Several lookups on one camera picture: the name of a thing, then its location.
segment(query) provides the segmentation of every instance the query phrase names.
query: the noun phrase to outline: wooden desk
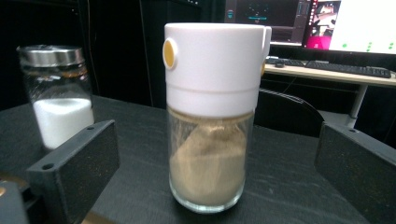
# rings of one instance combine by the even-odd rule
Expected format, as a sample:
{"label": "wooden desk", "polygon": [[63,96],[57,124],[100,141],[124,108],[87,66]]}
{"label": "wooden desk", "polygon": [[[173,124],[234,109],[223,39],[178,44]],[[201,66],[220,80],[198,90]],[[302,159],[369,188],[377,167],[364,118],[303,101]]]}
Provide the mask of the wooden desk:
{"label": "wooden desk", "polygon": [[347,73],[337,73],[299,66],[285,65],[285,67],[283,68],[276,68],[273,64],[267,64],[265,65],[264,76],[265,73],[291,77],[313,78],[327,81],[339,81],[360,85],[354,104],[348,114],[348,119],[345,123],[345,125],[351,128],[355,126],[359,110],[361,109],[361,103],[363,102],[364,94],[366,93],[368,86],[396,88],[396,74],[394,72],[391,73],[391,78],[381,78],[359,76]]}
{"label": "wooden desk", "polygon": [[[116,121],[120,169],[92,209],[115,223],[368,223],[315,170],[317,138],[258,126],[240,201],[219,214],[195,214],[169,189],[166,111],[97,96],[92,104],[95,121]],[[0,111],[1,172],[26,178],[43,156],[40,146],[32,107]]]}

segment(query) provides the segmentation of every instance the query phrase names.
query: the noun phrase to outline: spice jar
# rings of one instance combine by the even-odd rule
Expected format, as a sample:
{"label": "spice jar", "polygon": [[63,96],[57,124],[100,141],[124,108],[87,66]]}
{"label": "spice jar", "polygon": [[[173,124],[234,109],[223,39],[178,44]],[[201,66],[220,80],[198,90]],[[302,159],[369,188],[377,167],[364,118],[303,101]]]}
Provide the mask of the spice jar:
{"label": "spice jar", "polygon": [[191,211],[236,204],[271,28],[230,23],[164,27],[169,183]]}
{"label": "spice jar", "polygon": [[34,45],[17,52],[45,149],[57,148],[93,124],[91,84],[81,48]]}

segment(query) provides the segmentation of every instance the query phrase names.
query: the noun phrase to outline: computer monitor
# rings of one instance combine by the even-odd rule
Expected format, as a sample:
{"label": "computer monitor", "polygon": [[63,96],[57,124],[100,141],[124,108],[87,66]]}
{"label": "computer monitor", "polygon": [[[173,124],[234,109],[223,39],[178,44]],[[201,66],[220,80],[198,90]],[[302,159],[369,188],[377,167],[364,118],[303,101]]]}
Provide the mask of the computer monitor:
{"label": "computer monitor", "polygon": [[224,22],[271,26],[271,45],[301,47],[311,1],[226,0]]}
{"label": "computer monitor", "polygon": [[396,54],[395,0],[313,0],[305,49]]}

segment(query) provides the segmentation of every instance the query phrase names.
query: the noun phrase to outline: keyboard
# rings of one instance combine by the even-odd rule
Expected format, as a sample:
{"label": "keyboard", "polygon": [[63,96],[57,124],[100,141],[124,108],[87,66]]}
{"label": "keyboard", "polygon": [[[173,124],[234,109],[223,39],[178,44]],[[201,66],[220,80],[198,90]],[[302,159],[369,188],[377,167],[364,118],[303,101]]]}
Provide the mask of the keyboard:
{"label": "keyboard", "polygon": [[344,65],[337,63],[320,63],[315,61],[309,61],[308,63],[305,64],[305,67],[332,71],[332,72],[362,75],[368,77],[383,77],[383,78],[391,77],[390,71],[383,68],[352,66],[352,65]]}
{"label": "keyboard", "polygon": [[276,62],[281,61],[285,65],[288,66],[300,66],[304,67],[304,64],[300,60],[293,60],[293,59],[277,59],[277,58],[269,58],[265,60],[267,64],[275,64]]}

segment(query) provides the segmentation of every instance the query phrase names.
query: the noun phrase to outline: dark tabletop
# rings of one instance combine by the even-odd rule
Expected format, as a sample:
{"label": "dark tabletop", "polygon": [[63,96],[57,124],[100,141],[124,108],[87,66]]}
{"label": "dark tabletop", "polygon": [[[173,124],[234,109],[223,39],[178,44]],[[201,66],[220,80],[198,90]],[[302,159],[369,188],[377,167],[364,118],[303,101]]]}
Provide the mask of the dark tabletop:
{"label": "dark tabletop", "polygon": [[[255,126],[239,202],[199,215],[173,198],[166,111],[93,96],[95,121],[114,119],[120,169],[92,211],[116,223],[368,223],[314,167],[318,139]],[[26,178],[44,156],[30,105],[0,112],[0,172]]]}

